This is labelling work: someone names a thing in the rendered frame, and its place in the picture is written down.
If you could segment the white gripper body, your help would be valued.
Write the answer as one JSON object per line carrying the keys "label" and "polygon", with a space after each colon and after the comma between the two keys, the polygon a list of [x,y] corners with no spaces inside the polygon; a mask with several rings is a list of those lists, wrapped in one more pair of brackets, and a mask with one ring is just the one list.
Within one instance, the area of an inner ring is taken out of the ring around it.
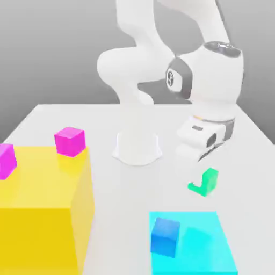
{"label": "white gripper body", "polygon": [[218,143],[213,146],[210,146],[206,149],[195,148],[189,146],[187,144],[181,144],[175,150],[175,158],[179,162],[186,162],[186,163],[197,163],[200,162],[202,159],[207,157],[208,155],[212,154],[218,148],[222,147],[224,143]]}

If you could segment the small green cube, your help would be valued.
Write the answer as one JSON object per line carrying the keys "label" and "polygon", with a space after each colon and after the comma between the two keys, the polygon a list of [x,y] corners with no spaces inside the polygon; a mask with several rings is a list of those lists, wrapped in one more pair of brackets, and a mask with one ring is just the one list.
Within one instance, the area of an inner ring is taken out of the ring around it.
{"label": "small green cube", "polygon": [[187,188],[206,197],[216,188],[218,175],[219,172],[216,169],[208,168],[202,175],[200,186],[196,186],[194,183],[189,183]]}

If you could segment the small blue cube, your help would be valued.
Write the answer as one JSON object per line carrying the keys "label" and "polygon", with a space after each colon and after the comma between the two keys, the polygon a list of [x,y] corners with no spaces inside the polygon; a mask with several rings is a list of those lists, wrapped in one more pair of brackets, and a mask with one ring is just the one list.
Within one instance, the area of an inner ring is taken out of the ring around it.
{"label": "small blue cube", "polygon": [[175,258],[179,231],[180,222],[156,218],[151,231],[150,252]]}

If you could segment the small magenta cube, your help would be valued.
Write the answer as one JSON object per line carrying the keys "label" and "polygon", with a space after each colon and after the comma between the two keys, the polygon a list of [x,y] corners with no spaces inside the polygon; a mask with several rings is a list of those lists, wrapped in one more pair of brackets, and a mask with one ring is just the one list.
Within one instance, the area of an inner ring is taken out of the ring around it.
{"label": "small magenta cube", "polygon": [[73,127],[65,127],[54,134],[58,154],[75,157],[86,149],[85,131]]}
{"label": "small magenta cube", "polygon": [[17,167],[15,150],[12,144],[0,144],[0,180],[6,180]]}

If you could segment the large cyan box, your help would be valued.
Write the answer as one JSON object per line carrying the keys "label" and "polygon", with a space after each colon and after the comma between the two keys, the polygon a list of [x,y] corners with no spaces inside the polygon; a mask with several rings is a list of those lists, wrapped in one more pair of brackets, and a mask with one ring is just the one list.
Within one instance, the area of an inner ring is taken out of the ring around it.
{"label": "large cyan box", "polygon": [[151,275],[238,275],[233,255],[215,211],[151,211],[156,218],[180,222],[175,258],[151,253]]}

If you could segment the large yellow box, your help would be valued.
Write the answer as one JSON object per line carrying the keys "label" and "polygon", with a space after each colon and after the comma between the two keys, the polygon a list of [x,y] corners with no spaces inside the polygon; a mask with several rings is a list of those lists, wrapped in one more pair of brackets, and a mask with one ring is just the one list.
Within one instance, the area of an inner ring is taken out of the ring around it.
{"label": "large yellow box", "polygon": [[95,212],[89,150],[15,153],[0,180],[0,275],[82,275]]}

